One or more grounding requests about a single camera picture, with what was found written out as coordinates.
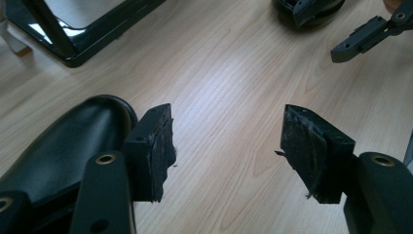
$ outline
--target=black leather shoe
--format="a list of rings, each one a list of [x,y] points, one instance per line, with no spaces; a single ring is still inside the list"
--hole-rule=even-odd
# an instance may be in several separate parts
[[[75,197],[88,160],[98,152],[121,150],[136,123],[133,109],[118,97],[85,100],[27,147],[0,178],[0,192],[25,192],[33,207]]]

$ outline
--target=wooden floor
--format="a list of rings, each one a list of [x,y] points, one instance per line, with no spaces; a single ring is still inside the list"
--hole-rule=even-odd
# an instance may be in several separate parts
[[[168,0],[79,68],[0,40],[0,175],[66,110],[110,94],[141,117],[171,103],[177,161],[160,204],[136,203],[139,233],[347,233],[343,204],[307,199],[280,149],[288,103],[402,160],[413,128],[413,32],[341,64],[329,51],[381,1],[347,0],[330,24],[297,31],[271,0]]]

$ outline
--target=black plastic part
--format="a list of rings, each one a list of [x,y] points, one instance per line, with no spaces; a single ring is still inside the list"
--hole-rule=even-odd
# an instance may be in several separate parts
[[[407,145],[406,155],[404,156],[403,164],[413,174],[413,132],[410,136],[409,144]]]
[[[331,50],[333,62],[348,61],[359,53],[366,53],[389,36],[413,29],[413,1],[403,1],[389,21],[375,17],[360,26],[349,38]]]
[[[32,234],[67,233],[73,216],[79,187],[37,206],[34,210]]]
[[[132,198],[160,202],[168,167],[176,160],[170,104],[154,107],[142,117],[125,141]]]
[[[121,150],[135,122],[131,107],[118,97],[87,99],[24,150],[0,178],[0,192],[23,191],[36,209],[72,200],[88,160],[101,151]]]
[[[346,189],[346,169],[353,163],[355,142],[313,111],[286,105],[281,148],[310,195],[322,204],[338,204]]]
[[[380,153],[363,153],[357,161],[357,182],[368,212],[360,207],[351,211],[353,215],[364,214],[363,220],[348,219],[351,233],[412,232],[413,175],[401,162]]]
[[[6,17],[68,67],[82,65],[165,0],[128,0],[83,28],[56,18],[44,0],[5,0]]]
[[[27,194],[20,191],[0,193],[0,234],[27,233],[33,209]]]
[[[365,53],[389,35],[380,39],[375,36],[387,28],[387,22],[381,17],[375,17],[368,23],[360,26],[349,38],[337,45],[330,52],[333,62],[348,61],[360,53]]]
[[[112,151],[91,158],[69,233],[135,233],[132,211],[124,155]]]
[[[347,197],[344,215],[351,234],[372,233],[373,215],[361,193]]]
[[[330,21],[345,0],[276,0],[277,9],[297,27],[315,26]]]

